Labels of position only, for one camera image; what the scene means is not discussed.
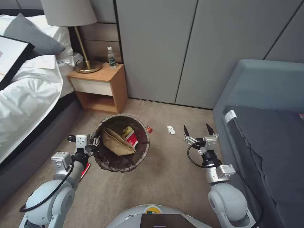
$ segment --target beige carpet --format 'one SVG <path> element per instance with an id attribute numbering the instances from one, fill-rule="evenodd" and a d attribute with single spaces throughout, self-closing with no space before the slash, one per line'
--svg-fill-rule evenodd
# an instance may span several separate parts
<path id="1" fill-rule="evenodd" d="M 209 226 L 220 227 L 208 203 L 210 188 L 205 171 L 188 160 L 188 146 L 183 141 L 184 125 L 193 137 L 208 135 L 205 123 L 214 127 L 212 111 L 129 99 L 124 113 L 153 128 L 148 155 L 134 171 L 123 174 L 100 169 L 91 157 L 92 165 L 79 184 L 64 227 L 106 227 L 120 212 L 140 204 L 177 208 Z M 69 134 L 92 134 L 96 125 L 107 116 L 85 111 Z M 167 126 L 173 126 L 176 135 L 168 135 Z M 75 144 L 64 139 L 56 151 L 73 153 L 74 149 Z M 201 162 L 196 150 L 191 152 L 192 157 Z M 20 206 L 32 191 L 51 180 L 53 173 L 53 165 L 48 159 L 1 208 L 0 227 L 19 226 L 23 217 Z"/>

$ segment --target wooden nightstand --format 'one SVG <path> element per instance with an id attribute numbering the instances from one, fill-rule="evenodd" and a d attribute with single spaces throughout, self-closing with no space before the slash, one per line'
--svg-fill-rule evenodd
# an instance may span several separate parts
<path id="1" fill-rule="evenodd" d="M 68 75 L 84 109 L 121 113 L 128 100 L 124 65 L 111 68 L 103 63 L 94 73 L 71 72 Z"/>

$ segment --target cable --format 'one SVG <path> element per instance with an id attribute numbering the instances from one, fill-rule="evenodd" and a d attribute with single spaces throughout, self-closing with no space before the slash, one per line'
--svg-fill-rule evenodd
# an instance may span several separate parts
<path id="1" fill-rule="evenodd" d="M 259 198 L 253 193 L 253 190 L 251 189 L 251 187 L 249 186 L 249 184 L 247 183 L 247 181 L 245 180 L 245 178 L 237 170 L 235 170 L 235 172 L 244 181 L 244 183 L 246 184 L 247 188 L 251 191 L 252 195 L 254 196 L 254 198 L 256 199 L 256 201 L 259 203 L 259 205 L 261 207 L 261 215 L 260 215 L 259 219 L 256 221 L 256 223 L 251 227 L 251 228 L 257 228 L 258 225 L 261 223 L 262 219 L 264 218 L 264 207 L 262 205 L 262 202 L 259 200 Z"/>
<path id="2" fill-rule="evenodd" d="M 187 155 L 188 155 L 189 160 L 190 160 L 193 164 L 195 164 L 197 167 L 200 167 L 200 168 L 212 168 L 212 167 L 215 167 L 215 165 L 206 166 L 206 167 L 205 167 L 205 166 L 201 166 L 201 165 L 197 164 L 196 162 L 194 162 L 194 161 L 190 158 L 190 155 L 189 155 L 190 148 L 193 147 L 193 146 L 196 145 L 196 144 L 199 144 L 199 143 L 200 143 L 200 142 L 195 142 L 195 143 L 191 144 L 191 145 L 188 147 Z"/>
<path id="3" fill-rule="evenodd" d="M 201 166 L 201 165 L 195 163 L 195 162 L 190 158 L 190 155 L 189 155 L 190 148 L 193 147 L 194 145 L 196 145 L 197 143 L 199 143 L 199 142 L 195 142 L 195 143 L 191 144 L 191 145 L 188 147 L 187 155 L 188 155 L 189 160 L 190 160 L 193 164 L 195 164 L 196 166 L 198 166 L 198 167 L 200 167 L 200 168 L 204 168 L 204 166 Z"/>
<path id="4" fill-rule="evenodd" d="M 49 200 L 56 191 L 58 191 L 58 189 L 61 187 L 61 185 L 65 182 L 65 180 L 69 177 L 69 175 L 71 174 L 71 172 L 73 171 L 74 168 L 74 163 L 72 163 L 72 167 L 70 169 L 70 171 L 67 173 L 67 175 L 64 177 L 64 179 L 60 182 L 60 184 L 55 188 L 54 191 L 51 192 L 51 194 L 49 194 L 43 201 L 41 201 L 40 203 L 36 204 L 35 206 L 29 207 L 29 208 L 25 208 L 25 204 L 19 209 L 19 212 L 27 212 L 27 211 L 31 211 L 39 206 L 41 206 L 42 204 L 44 204 L 47 200 Z"/>

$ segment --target gold lamp stand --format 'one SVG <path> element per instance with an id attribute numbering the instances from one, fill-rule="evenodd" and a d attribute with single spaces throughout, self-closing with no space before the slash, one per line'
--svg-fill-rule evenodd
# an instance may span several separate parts
<path id="1" fill-rule="evenodd" d="M 80 65 L 75 66 L 75 70 L 79 73 L 92 73 L 92 72 L 96 72 L 96 71 L 100 70 L 102 68 L 101 62 L 95 61 L 95 60 L 90 60 L 90 61 L 88 60 L 85 49 L 83 47 L 83 44 L 82 44 L 82 41 L 80 38 L 80 35 L 79 35 L 78 28 L 77 28 L 77 26 L 74 26 L 74 28 L 75 28 L 75 32 L 76 32 L 77 38 L 80 43 L 83 57 L 85 59 L 84 62 L 82 62 Z"/>

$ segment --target wicker trash can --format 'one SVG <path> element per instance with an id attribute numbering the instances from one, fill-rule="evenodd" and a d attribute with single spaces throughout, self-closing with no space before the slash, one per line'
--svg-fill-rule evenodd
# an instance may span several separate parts
<path id="1" fill-rule="evenodd" d="M 136 152 L 130 155 L 118 156 L 103 145 L 102 132 L 105 127 L 116 133 L 122 132 L 127 126 L 131 126 L 136 134 L 138 144 Z M 93 155 L 97 164 L 111 172 L 129 172 L 134 170 L 145 158 L 149 151 L 150 139 L 146 127 L 135 117 L 118 114 L 104 119 L 94 130 L 91 140 L 98 138 L 99 150 Z"/>

